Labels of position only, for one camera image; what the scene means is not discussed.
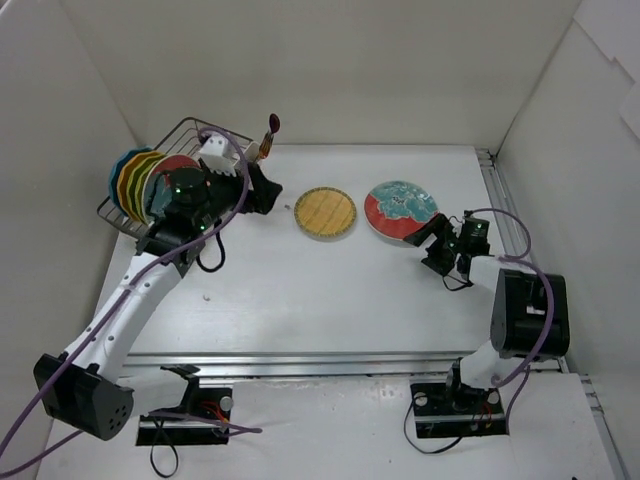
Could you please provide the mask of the woven bamboo pattern plate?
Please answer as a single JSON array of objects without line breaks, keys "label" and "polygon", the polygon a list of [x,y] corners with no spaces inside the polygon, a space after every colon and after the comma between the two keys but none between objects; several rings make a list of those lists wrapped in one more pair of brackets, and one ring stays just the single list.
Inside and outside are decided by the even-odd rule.
[{"label": "woven bamboo pattern plate", "polygon": [[307,235],[334,240],[347,234],[356,223],[352,198],[334,187],[316,187],[303,193],[294,205],[297,226]]}]

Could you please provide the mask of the red plate with teal flower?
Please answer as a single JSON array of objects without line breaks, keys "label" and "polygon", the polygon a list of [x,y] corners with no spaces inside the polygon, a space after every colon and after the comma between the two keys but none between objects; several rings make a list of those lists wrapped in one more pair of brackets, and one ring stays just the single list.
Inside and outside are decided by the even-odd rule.
[{"label": "red plate with teal flower", "polygon": [[198,168],[190,156],[173,154],[164,156],[146,178],[142,197],[142,219],[146,225],[164,216],[164,210],[172,200],[169,174],[180,168]]}]

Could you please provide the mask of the green polka dot bowl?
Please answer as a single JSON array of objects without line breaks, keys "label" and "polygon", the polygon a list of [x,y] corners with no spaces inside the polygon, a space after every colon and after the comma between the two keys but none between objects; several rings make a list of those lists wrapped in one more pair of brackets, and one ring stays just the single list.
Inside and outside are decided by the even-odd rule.
[{"label": "green polka dot bowl", "polygon": [[134,174],[135,174],[136,170],[133,172],[133,174],[130,177],[129,195],[130,195],[130,199],[131,200],[133,200],[133,184],[134,184]]},{"label": "green polka dot bowl", "polygon": [[135,219],[141,223],[145,222],[145,216],[143,213],[143,195],[146,179],[155,166],[165,157],[166,155],[162,152],[151,152],[143,160],[140,167],[134,174],[133,200],[131,202],[131,207]]}]

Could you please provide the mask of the yellow polka dot bowl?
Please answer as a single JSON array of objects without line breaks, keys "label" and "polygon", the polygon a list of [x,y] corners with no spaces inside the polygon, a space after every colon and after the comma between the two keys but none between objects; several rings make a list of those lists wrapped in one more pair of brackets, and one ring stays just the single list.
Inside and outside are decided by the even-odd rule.
[{"label": "yellow polka dot bowl", "polygon": [[125,166],[123,167],[120,173],[118,184],[117,184],[117,194],[120,200],[121,207],[124,210],[123,214],[129,217],[130,219],[135,219],[132,211],[132,207],[131,207],[132,200],[130,199],[130,195],[129,195],[130,177],[133,174],[133,172],[140,167],[143,160],[151,152],[154,152],[154,151],[156,150],[151,149],[150,152],[136,154],[131,160],[129,160],[125,164]]}]

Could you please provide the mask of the blue polka dot bowl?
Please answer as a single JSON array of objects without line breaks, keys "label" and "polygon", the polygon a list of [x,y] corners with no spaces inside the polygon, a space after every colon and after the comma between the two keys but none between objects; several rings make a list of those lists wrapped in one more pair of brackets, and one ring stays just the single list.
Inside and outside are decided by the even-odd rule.
[{"label": "blue polka dot bowl", "polygon": [[125,166],[125,164],[131,160],[136,154],[138,153],[146,153],[146,152],[150,152],[151,148],[148,146],[145,147],[140,147],[140,148],[134,148],[129,150],[128,152],[124,153],[113,165],[110,175],[109,175],[109,184],[108,184],[108,192],[109,192],[109,197],[111,199],[111,201],[113,202],[113,204],[115,205],[115,207],[121,212],[123,213],[124,210],[121,207],[120,204],[120,200],[117,194],[117,184],[118,184],[118,179],[120,176],[120,173],[123,169],[123,167]]}]

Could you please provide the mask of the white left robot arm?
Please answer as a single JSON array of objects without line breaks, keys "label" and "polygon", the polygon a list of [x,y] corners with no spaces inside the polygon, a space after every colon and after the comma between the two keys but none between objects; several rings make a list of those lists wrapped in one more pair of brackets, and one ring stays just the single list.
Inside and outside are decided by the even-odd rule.
[{"label": "white left robot arm", "polygon": [[268,214],[283,190],[254,163],[233,175],[183,167],[166,181],[171,200],[138,240],[111,297],[62,354],[45,354],[34,367],[46,413],[101,440],[114,438],[132,417],[196,414],[197,367],[162,366],[130,377],[122,367],[157,307],[196,263],[205,234],[218,234],[237,213]]}]

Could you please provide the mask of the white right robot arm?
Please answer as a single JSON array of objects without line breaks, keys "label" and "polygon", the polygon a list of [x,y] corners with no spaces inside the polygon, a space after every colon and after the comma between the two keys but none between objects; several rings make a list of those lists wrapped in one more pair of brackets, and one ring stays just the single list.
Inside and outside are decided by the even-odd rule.
[{"label": "white right robot arm", "polygon": [[442,388],[445,405],[464,412],[480,390],[501,388],[534,362],[564,357],[570,346],[566,280],[544,273],[528,254],[492,255],[490,222],[479,218],[488,208],[464,212],[456,229],[436,215],[403,241],[420,246],[431,236],[422,263],[441,277],[456,270],[464,288],[482,287],[493,295],[489,340],[454,362]]}]

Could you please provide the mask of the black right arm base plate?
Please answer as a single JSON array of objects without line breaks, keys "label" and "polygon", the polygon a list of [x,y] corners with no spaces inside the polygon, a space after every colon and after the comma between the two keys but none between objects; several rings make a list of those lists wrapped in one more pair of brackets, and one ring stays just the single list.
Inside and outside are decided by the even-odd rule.
[{"label": "black right arm base plate", "polygon": [[444,454],[467,438],[508,433],[507,409],[499,391],[464,384],[460,363],[456,360],[442,381],[410,385],[403,435],[423,455]]}]

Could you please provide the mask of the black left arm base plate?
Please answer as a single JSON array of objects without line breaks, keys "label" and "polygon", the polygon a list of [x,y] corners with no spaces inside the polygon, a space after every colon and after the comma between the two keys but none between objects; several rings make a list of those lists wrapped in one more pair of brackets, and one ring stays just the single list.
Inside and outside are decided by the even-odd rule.
[{"label": "black left arm base plate", "polygon": [[160,479],[171,479],[180,468],[181,447],[229,444],[235,432],[228,426],[233,390],[201,385],[194,366],[163,367],[160,372],[184,380],[186,389],[176,406],[154,407],[139,417],[136,444],[150,448],[153,473]]}]

